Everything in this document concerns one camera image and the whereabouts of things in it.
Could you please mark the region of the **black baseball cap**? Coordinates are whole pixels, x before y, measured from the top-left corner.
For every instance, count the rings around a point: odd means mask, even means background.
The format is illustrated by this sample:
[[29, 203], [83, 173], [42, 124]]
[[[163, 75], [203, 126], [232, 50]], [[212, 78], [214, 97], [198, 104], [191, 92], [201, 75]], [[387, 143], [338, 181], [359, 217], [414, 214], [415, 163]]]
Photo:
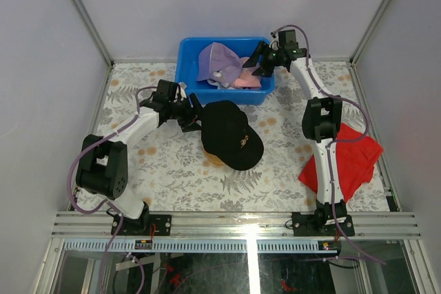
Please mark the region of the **black baseball cap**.
[[204, 106], [201, 142], [205, 152], [237, 171], [255, 167], [264, 153], [263, 142], [249, 125], [246, 113], [231, 101]]

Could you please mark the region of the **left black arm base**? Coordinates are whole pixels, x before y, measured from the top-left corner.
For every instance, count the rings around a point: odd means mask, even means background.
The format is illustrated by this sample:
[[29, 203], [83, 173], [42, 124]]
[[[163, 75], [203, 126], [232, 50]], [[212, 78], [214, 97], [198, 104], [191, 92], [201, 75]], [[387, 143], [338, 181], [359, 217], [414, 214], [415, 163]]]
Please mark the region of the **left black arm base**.
[[123, 217], [123, 224], [117, 231], [120, 222], [120, 217], [115, 215], [113, 217], [111, 234], [117, 232], [117, 235], [124, 236], [170, 236], [172, 228], [172, 216], [161, 214], [149, 214], [146, 219], [140, 218], [133, 220]]

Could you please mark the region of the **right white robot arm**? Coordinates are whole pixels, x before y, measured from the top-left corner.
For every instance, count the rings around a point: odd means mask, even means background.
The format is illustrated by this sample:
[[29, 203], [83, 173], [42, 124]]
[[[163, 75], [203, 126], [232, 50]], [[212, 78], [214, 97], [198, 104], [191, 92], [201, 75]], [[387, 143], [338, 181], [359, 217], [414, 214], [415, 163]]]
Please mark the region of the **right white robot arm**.
[[312, 142], [316, 166], [317, 192], [314, 226], [329, 235], [347, 217], [344, 196], [338, 179], [336, 139], [341, 126], [342, 100], [325, 87], [317, 75], [309, 52], [309, 42], [301, 48], [298, 26], [285, 25], [271, 33], [273, 41], [261, 41], [244, 68], [254, 67], [254, 76], [271, 77], [276, 67], [284, 67], [298, 81], [307, 105], [302, 118], [302, 132]]

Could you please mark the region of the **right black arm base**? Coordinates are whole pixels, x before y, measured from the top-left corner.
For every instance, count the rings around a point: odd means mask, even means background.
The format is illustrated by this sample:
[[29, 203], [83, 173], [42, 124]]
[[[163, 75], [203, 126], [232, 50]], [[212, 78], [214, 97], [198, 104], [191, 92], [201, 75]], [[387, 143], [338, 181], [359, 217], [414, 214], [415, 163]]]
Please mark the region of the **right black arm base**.
[[321, 220], [316, 214], [293, 212], [291, 220], [294, 235], [298, 237], [331, 237], [337, 234], [342, 235], [341, 229], [346, 236], [355, 236], [352, 217], [348, 213], [344, 215], [340, 211], [336, 215], [339, 227], [337, 227], [332, 213], [329, 214], [328, 220]]

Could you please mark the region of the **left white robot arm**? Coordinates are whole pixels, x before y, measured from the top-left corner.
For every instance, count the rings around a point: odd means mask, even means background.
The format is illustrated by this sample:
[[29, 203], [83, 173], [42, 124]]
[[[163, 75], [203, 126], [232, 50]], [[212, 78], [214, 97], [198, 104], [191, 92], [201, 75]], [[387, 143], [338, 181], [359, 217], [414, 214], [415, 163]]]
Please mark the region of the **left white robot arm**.
[[147, 204], [129, 187], [129, 152], [168, 120], [176, 120], [183, 132], [201, 129], [202, 105], [195, 93], [187, 95], [180, 84], [161, 79], [157, 85], [135, 92], [136, 111], [107, 136], [88, 135], [70, 168], [68, 181], [98, 195], [136, 235], [150, 230]]

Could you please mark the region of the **wooden hat stand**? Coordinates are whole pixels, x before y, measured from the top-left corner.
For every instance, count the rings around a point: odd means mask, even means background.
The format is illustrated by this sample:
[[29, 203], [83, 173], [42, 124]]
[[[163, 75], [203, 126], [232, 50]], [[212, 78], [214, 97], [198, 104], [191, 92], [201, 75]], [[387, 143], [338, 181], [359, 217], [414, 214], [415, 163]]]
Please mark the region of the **wooden hat stand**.
[[208, 161], [210, 161], [216, 167], [226, 166], [226, 164], [218, 156], [207, 153], [206, 151], [203, 151], [203, 152], [204, 152], [206, 159]]

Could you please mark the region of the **pink baseball cap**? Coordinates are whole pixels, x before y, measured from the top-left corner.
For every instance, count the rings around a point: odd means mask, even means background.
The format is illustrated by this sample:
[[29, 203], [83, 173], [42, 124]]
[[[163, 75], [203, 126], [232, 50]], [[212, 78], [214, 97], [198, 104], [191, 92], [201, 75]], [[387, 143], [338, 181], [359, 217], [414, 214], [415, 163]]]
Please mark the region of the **pink baseball cap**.
[[260, 68], [259, 65], [254, 67], [243, 67], [243, 64], [249, 57], [238, 58], [234, 61], [234, 71], [231, 86], [237, 90], [252, 89], [258, 90], [261, 88], [261, 77], [253, 75], [253, 73]]

